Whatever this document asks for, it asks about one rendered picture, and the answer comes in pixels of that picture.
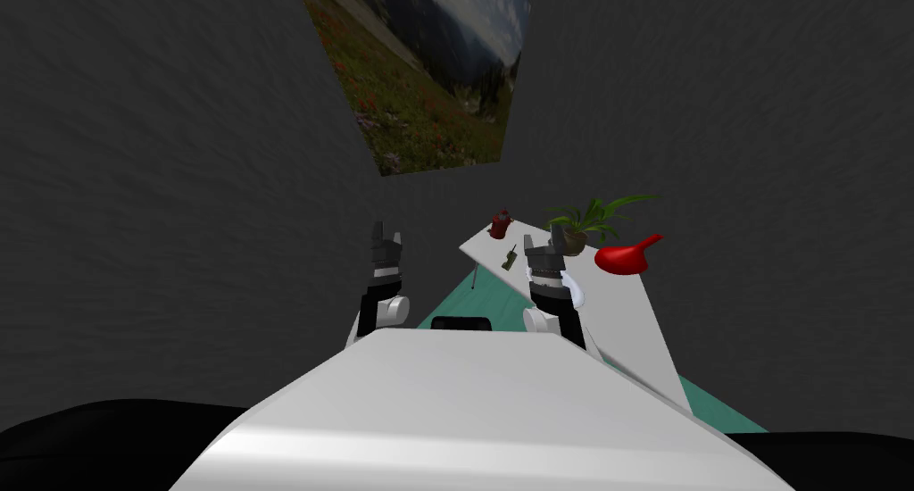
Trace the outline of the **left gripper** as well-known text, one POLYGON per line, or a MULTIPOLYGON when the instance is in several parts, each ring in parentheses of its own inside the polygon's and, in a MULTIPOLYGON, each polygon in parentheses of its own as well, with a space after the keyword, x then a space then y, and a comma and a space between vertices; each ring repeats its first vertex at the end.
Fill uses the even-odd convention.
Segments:
POLYGON ((391 239, 384 238, 384 222, 375 221, 371 231, 371 261, 375 269, 398 267, 401 264, 402 235, 395 232, 391 239))

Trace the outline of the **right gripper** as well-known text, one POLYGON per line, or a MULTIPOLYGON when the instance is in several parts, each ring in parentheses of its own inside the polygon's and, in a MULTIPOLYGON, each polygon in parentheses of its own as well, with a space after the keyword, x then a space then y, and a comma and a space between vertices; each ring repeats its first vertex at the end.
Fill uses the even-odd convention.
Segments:
POLYGON ((564 254, 567 252, 565 230, 560 223, 552 223, 550 227, 550 245, 535 246, 530 235, 524 236, 524 251, 526 252, 528 267, 531 272, 550 272, 561 275, 566 269, 564 254))

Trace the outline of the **green potted plant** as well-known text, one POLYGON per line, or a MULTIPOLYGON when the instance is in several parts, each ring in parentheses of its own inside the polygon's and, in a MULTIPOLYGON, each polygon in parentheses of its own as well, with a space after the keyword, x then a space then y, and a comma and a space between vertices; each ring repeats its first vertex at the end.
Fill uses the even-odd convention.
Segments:
POLYGON ((561 216, 548 220, 544 224, 544 229, 550 230, 554 226, 558 226, 566 241, 566 255, 577 256, 583 251, 589 234, 592 232, 599 234, 600 243, 604 243, 607 236, 620 239, 618 231, 610 224, 613 219, 629 220, 629 217, 621 216, 618 213, 620 207, 654 198, 660 198, 660 196, 624 196, 608 203, 595 198, 583 210, 575 207, 550 207, 547 208, 548 212, 560 212, 561 216))

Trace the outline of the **red watering can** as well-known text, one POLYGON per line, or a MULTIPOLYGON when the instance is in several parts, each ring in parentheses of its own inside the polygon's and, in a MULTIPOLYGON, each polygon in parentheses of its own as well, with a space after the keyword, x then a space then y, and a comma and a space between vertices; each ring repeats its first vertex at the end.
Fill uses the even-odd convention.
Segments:
POLYGON ((618 276, 638 275, 649 267, 645 252, 664 238, 651 235, 634 245, 605 246, 596 252, 595 265, 601 270, 618 276))

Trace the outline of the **teal rug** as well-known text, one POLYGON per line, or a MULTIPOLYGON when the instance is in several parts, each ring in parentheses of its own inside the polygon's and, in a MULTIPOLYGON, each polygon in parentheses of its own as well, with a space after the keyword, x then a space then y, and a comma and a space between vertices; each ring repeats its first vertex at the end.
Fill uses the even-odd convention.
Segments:
MULTIPOLYGON (((478 316, 488 318, 495 331, 523 331, 521 314, 531 305, 521 294, 482 268, 468 274, 418 327, 428 329, 435 316, 478 316)), ((718 431, 729 434, 765 430, 689 380, 681 378, 680 381, 694 416, 718 431)))

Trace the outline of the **white table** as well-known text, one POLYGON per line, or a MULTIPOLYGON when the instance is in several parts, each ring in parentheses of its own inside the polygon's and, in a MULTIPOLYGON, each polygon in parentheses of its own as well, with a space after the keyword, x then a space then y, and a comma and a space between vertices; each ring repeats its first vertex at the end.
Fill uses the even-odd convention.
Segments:
MULTIPOLYGON (((482 229, 460 249, 529 299, 528 264, 523 254, 525 235, 533 238, 535 246, 542 246, 549 238, 546 230, 514 221, 504 239, 493 239, 487 229, 482 229), (501 265, 513 245, 517 245, 518 258, 511 270, 505 271, 501 265)), ((582 254, 565 259, 566 273, 584 296, 578 312, 590 337, 588 352, 600 354, 621 372, 691 412, 640 277, 606 273, 595 265, 595 255, 596 249, 586 246, 582 254)))

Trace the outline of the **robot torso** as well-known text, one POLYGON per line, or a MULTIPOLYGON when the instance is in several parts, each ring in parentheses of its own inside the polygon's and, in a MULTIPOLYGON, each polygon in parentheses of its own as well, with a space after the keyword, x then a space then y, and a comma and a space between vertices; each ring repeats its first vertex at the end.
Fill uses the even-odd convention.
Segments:
POLYGON ((794 491, 691 412, 656 324, 380 329, 242 414, 170 491, 794 491))

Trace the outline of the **mountain landscape wall picture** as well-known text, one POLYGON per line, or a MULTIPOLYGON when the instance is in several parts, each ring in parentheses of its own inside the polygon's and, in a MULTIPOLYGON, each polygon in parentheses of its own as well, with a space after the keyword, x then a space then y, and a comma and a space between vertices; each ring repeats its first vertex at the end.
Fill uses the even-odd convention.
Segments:
POLYGON ((384 177, 497 163, 528 0, 303 0, 384 177))

